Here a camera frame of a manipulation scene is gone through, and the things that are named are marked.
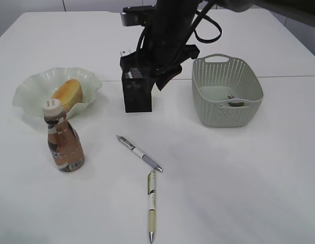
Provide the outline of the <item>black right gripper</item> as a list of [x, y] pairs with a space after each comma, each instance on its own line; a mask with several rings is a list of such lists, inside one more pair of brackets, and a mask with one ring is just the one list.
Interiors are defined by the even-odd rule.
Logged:
[[143, 78], [154, 82], [162, 91], [164, 87], [182, 72], [182, 63], [196, 59], [200, 51], [196, 45], [177, 47], [153, 47], [138, 44], [136, 52], [120, 58], [120, 66], [126, 74], [131, 68], [138, 68]]

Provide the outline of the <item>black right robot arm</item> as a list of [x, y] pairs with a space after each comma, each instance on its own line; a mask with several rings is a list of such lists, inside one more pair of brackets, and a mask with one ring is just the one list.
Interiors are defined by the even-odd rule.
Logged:
[[188, 45], [191, 35], [204, 19], [222, 32], [220, 25], [207, 16], [214, 5], [233, 12], [244, 12], [256, 5], [315, 28], [315, 1], [157, 1], [154, 5], [125, 7], [121, 11], [123, 26], [140, 25], [136, 50], [120, 58], [123, 73], [137, 68], [149, 86], [162, 90], [180, 74], [181, 64], [196, 59], [199, 50]]

